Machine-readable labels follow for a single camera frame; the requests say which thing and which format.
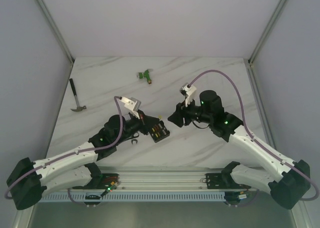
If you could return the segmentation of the black fuse box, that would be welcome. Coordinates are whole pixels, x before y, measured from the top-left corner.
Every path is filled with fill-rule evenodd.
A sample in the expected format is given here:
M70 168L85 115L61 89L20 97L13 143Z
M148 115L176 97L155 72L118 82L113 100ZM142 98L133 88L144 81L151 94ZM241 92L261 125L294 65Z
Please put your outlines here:
M160 120L149 129L149 134L155 143L162 141L170 135L170 131L166 128L164 122Z

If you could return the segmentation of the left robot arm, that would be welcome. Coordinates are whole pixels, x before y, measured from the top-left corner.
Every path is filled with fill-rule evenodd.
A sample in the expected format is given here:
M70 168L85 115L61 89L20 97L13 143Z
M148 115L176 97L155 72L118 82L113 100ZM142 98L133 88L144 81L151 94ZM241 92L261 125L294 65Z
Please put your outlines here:
M110 156L117 145L133 139L135 134L150 135L154 142L168 134L162 120L142 111L138 116L113 115L99 132L82 145L60 155L37 161L20 160L7 179L7 199L17 210L25 210L46 195L64 189L98 189L104 176L97 162Z

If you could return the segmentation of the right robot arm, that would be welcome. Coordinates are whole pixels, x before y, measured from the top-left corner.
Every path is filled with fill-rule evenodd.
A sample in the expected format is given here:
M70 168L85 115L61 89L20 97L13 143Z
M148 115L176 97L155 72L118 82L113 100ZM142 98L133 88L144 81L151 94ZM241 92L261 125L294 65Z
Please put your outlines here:
M193 86L180 89L185 100L176 105L168 120L178 127L194 121L208 124L214 135L242 148L263 168L252 169L232 161L221 171L223 185L228 188L236 184L256 188L270 194L281 207L292 209L311 187L309 165L303 160L295 162L256 137L240 118L224 110L215 91L201 92L199 106L194 101L195 92Z

